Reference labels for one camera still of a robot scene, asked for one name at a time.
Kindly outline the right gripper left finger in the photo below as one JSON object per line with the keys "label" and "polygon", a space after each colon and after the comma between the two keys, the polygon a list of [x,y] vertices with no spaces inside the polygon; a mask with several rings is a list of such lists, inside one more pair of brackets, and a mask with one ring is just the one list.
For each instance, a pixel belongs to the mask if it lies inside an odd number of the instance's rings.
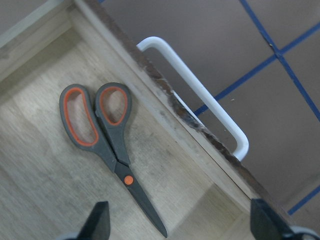
{"label": "right gripper left finger", "polygon": [[97,202],[76,240],[108,240],[111,234],[111,222],[108,201]]}

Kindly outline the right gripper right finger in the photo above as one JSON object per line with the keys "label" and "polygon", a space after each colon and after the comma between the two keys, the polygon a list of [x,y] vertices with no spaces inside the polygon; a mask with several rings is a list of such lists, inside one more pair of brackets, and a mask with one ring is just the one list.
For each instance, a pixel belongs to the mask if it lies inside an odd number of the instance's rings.
{"label": "right gripper right finger", "polygon": [[250,231],[255,240],[295,240],[289,225],[263,199],[250,201]]}

